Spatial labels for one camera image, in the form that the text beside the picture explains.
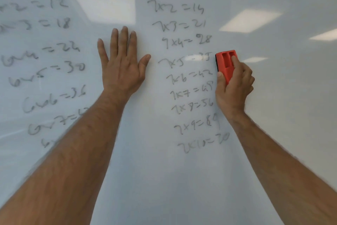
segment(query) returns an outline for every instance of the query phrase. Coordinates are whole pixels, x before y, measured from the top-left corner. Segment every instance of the forearm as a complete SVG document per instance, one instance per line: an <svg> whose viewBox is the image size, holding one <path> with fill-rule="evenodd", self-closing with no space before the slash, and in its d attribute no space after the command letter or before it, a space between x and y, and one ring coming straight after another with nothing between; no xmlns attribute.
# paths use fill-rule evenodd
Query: forearm
<svg viewBox="0 0 337 225"><path fill-rule="evenodd" d="M285 225L337 224L337 193L263 132L247 115L230 121Z"/></svg>
<svg viewBox="0 0 337 225"><path fill-rule="evenodd" d="M103 93L0 210L0 224L89 224L125 103Z"/></svg>

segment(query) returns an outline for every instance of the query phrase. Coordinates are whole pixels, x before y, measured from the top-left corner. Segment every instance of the white whiteboard surface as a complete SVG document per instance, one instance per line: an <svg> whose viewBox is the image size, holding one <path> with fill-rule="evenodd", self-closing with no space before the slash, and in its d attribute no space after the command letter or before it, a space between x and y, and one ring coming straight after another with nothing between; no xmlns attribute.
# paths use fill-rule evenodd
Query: white whiteboard surface
<svg viewBox="0 0 337 225"><path fill-rule="evenodd" d="M336 189L336 1L0 0L1 206L97 99L97 38L127 25L152 59L91 224L282 224L217 108L214 55L247 61L248 114Z"/></svg>

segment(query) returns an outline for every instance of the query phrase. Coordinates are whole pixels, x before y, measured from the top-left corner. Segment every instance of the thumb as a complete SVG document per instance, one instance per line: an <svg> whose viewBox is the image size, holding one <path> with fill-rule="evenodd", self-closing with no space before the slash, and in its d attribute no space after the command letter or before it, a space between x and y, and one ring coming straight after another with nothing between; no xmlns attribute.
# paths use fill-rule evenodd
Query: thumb
<svg viewBox="0 0 337 225"><path fill-rule="evenodd" d="M140 78L142 80L145 79L145 70L146 70L146 66L148 65L150 59L151 59L151 55L147 54L139 60L138 69L139 69Z"/></svg>
<svg viewBox="0 0 337 225"><path fill-rule="evenodd" d="M216 93L221 94L225 92L226 80L222 72L218 72L217 77L218 79L217 79Z"/></svg>

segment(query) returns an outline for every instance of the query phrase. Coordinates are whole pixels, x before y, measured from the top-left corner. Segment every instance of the hand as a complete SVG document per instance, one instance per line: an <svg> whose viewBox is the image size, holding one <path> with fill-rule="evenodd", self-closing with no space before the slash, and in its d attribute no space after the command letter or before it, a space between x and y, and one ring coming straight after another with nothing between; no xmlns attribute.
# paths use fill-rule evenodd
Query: hand
<svg viewBox="0 0 337 225"><path fill-rule="evenodd" d="M132 31L128 42L128 28L113 29L110 42L110 60L103 40L98 39L97 48L102 63L103 87L108 95L121 98L125 103L145 79L146 66L151 55L147 54L137 62L137 35Z"/></svg>
<svg viewBox="0 0 337 225"><path fill-rule="evenodd" d="M245 114L245 101L247 95L253 91L252 84L255 78L252 70L245 63L232 57L234 64L233 77L226 86L225 76L218 72L218 83L215 91L216 102L229 122L238 115Z"/></svg>

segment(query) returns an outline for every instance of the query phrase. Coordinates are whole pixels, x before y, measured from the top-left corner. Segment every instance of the red eraser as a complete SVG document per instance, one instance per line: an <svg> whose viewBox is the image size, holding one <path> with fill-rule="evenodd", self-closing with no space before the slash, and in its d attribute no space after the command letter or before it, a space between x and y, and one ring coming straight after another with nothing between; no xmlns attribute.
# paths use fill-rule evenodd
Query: red eraser
<svg viewBox="0 0 337 225"><path fill-rule="evenodd" d="M226 84L228 84L233 77L234 65L232 56L238 57L235 50L220 52L215 55L218 72L222 72L225 75Z"/></svg>

